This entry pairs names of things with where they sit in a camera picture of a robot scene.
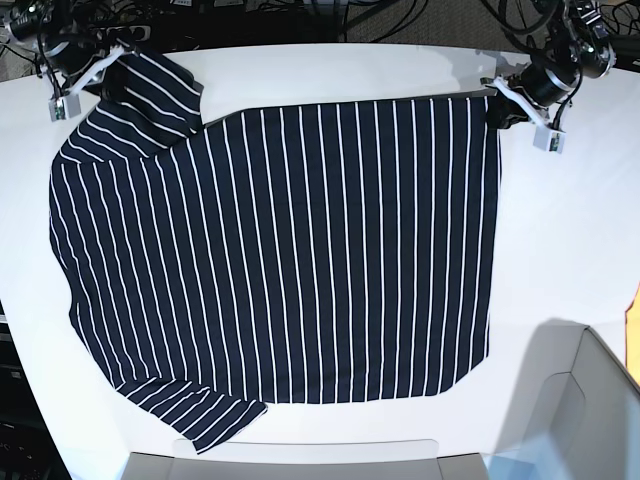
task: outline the cloth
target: cloth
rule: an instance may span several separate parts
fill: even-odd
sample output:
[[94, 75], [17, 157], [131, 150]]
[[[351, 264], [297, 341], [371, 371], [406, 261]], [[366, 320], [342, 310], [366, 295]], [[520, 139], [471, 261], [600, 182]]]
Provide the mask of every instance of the cloth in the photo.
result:
[[146, 52], [62, 146], [51, 242], [110, 383], [204, 452], [265, 403], [435, 395], [489, 353], [487, 100], [265, 108], [205, 128]]

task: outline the white table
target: white table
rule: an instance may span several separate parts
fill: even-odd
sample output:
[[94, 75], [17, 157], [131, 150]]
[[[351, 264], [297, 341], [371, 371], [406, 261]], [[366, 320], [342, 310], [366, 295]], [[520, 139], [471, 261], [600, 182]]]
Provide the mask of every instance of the white table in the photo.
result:
[[[205, 86], [205, 122], [250, 107], [477, 90], [496, 63], [473, 50], [398, 45], [172, 58]], [[69, 323], [69, 287], [49, 246], [48, 181], [79, 119], [51, 124], [35, 77], [0, 84], [0, 98], [0, 298], [63, 459], [76, 478], [114, 479], [129, 452], [196, 458], [173, 429], [110, 388]], [[95, 103], [82, 101], [85, 113]], [[531, 125], [503, 132], [491, 355], [460, 384], [430, 398], [270, 406], [199, 458], [336, 463], [517, 446], [543, 381], [570, 369], [581, 327], [562, 321], [594, 326], [624, 359], [624, 312], [640, 278], [638, 107], [640, 76], [614, 71], [585, 80], [567, 114], [563, 155], [535, 150]]]

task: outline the cable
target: cable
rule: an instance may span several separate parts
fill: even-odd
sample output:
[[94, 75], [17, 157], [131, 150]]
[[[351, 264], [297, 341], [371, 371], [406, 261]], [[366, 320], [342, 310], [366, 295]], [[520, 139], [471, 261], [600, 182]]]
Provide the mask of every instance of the cable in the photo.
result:
[[560, 108], [558, 108], [558, 111], [556, 112], [556, 116], [553, 118], [554, 130], [560, 129], [560, 120], [562, 119], [562, 114], [564, 113], [564, 109], [567, 108], [567, 105], [569, 104], [571, 99], [575, 97], [576, 93], [578, 93], [578, 90], [580, 90], [580, 87], [582, 86], [583, 78], [584, 78], [584, 73], [582, 70], [582, 65], [578, 65], [578, 84], [576, 85], [576, 88], [574, 88], [573, 92], [571, 92], [569, 96], [560, 104]]
[[[304, 9], [305, 6], [301, 2], [294, 0], [293, 2], [287, 2], [284, 0], [272, 0], [276, 3], [263, 2], [256, 7], [255, 10], [259, 11], [269, 11], [269, 12], [289, 12], [292, 10], [301, 10]], [[313, 3], [314, 9], [317, 8], [315, 2]]]
[[384, 40], [385, 38], [390, 37], [391, 35], [395, 35], [397, 32], [399, 32], [400, 30], [402, 30], [402, 28], [404, 27], [400, 27], [404, 21], [409, 18], [409, 16], [413, 13], [413, 11], [415, 10], [416, 6], [418, 5], [418, 0], [413, 0], [413, 2], [411, 3], [411, 7], [409, 7], [409, 10], [407, 11], [407, 13], [404, 14], [404, 17], [402, 17], [400, 19], [400, 21], [398, 23], [396, 23], [393, 28], [391, 30], [389, 30], [387, 33], [385, 33], [384, 35], [382, 35], [381, 37], [378, 37], [374, 40], [371, 40], [371, 43], [378, 43], [382, 40]]
[[58, 79], [56, 78], [56, 75], [53, 72], [53, 67], [51, 66], [51, 62], [49, 62], [49, 59], [44, 53], [44, 44], [42, 42], [42, 25], [44, 24], [44, 19], [47, 16], [47, 13], [48, 12], [43, 11], [42, 14], [40, 15], [40, 23], [38, 25], [38, 33], [36, 34], [36, 37], [38, 40], [38, 51], [40, 52], [42, 61], [47, 66], [47, 76], [49, 77], [51, 85], [53, 85], [54, 96], [59, 98], [62, 96], [62, 88], [60, 87], [60, 84], [58, 83]]
[[524, 18], [524, 10], [522, 9], [522, 1], [516, 0], [516, 6], [518, 7], [518, 13], [520, 14], [520, 20], [522, 20], [522, 27], [527, 28], [527, 21]]
[[23, 60], [26, 60], [27, 62], [32, 63], [33, 65], [35, 65], [35, 64], [36, 64], [35, 60], [33, 60], [33, 59], [29, 58], [29, 57], [25, 57], [25, 56], [24, 56], [24, 55], [22, 55], [21, 53], [16, 52], [13, 48], [11, 48], [11, 47], [8, 45], [8, 42], [7, 42], [7, 43], [3, 43], [3, 44], [2, 44], [2, 50], [0, 50], [0, 57], [1, 57], [1, 56], [2, 56], [2, 54], [5, 52], [5, 50], [6, 50], [7, 52], [11, 52], [11, 53], [13, 53], [16, 57], [20, 57], [20, 58], [22, 58]]
[[344, 43], [349, 43], [349, 38], [347, 37], [347, 33], [349, 29], [347, 28], [347, 20], [349, 19], [349, 4], [347, 3], [346, 8], [344, 9], [344, 17], [342, 18], [342, 36], [344, 37]]
[[500, 24], [503, 30], [506, 30], [507, 32], [513, 35], [530, 35], [532, 33], [537, 32], [541, 28], [544, 28], [547, 25], [547, 23], [549, 23], [549, 20], [551, 20], [553, 15], [556, 13], [556, 9], [560, 5], [561, 1], [562, 0], [554, 0], [551, 6], [549, 7], [549, 10], [544, 12], [542, 14], [542, 17], [540, 17], [540, 19], [536, 23], [534, 23], [530, 27], [524, 27], [524, 28], [515, 28], [512, 25], [510, 25], [507, 22], [506, 18], [503, 18], [502, 15], [500, 15], [498, 12], [495, 11], [495, 9], [491, 6], [488, 0], [480, 0], [480, 3], [482, 3], [482, 5], [484, 5], [484, 8], [487, 10], [487, 12], [489, 12], [491, 16], [498, 21], [498, 23]]
[[373, 7], [374, 5], [377, 5], [379, 3], [385, 3], [388, 2], [389, 0], [355, 0], [355, 1], [350, 1], [347, 5], [353, 5], [354, 7]]
[[379, 0], [376, 2], [372, 2], [372, 3], [356, 3], [356, 4], [352, 4], [352, 5], [356, 5], [356, 6], [361, 6], [361, 7], [368, 7], [364, 12], [360, 13], [359, 15], [356, 15], [354, 18], [350, 19], [347, 22], [346, 28], [348, 30], [351, 30], [353, 27], [360, 25], [363, 22], [366, 22], [367, 20], [369, 20], [370, 18], [378, 15], [379, 13], [381, 13], [382, 11], [384, 11], [385, 9], [389, 8], [389, 6], [392, 3], [396, 3], [396, 2], [401, 2], [402, 0]]
[[420, 18], [422, 16], [424, 11], [427, 9], [428, 5], [429, 5], [429, 0], [425, 0], [424, 4], [420, 8], [420, 10], [418, 10], [418, 13], [416, 13], [416, 15], [411, 20], [409, 20], [407, 23], [405, 23], [402, 27], [398, 28], [393, 33], [391, 33], [391, 35], [395, 35], [396, 33], [401, 32], [402, 30], [406, 29], [410, 25], [413, 25], [416, 22], [416, 20], [418, 20], [418, 18]]
[[[607, 25], [607, 29], [617, 35], [632, 35], [634, 32], [640, 33], [640, 19], [636, 15], [633, 15], [631, 11], [632, 8], [638, 12], [638, 7], [630, 1], [623, 2], [616, 6], [600, 5], [600, 14], [602, 15], [602, 20]], [[618, 12], [620, 10], [629, 18], [629, 23], [625, 23], [618, 18]]]
[[[498, 4], [498, 15], [502, 18], [507, 17], [507, 2], [508, 0], [500, 0]], [[528, 54], [533, 61], [540, 63], [545, 68], [556, 71], [558, 67], [556, 63], [547, 56], [546, 50], [541, 50], [536, 46], [535, 39], [531, 35], [527, 35], [526, 43], [522, 43], [513, 33], [506, 30], [504, 36], [516, 50]]]

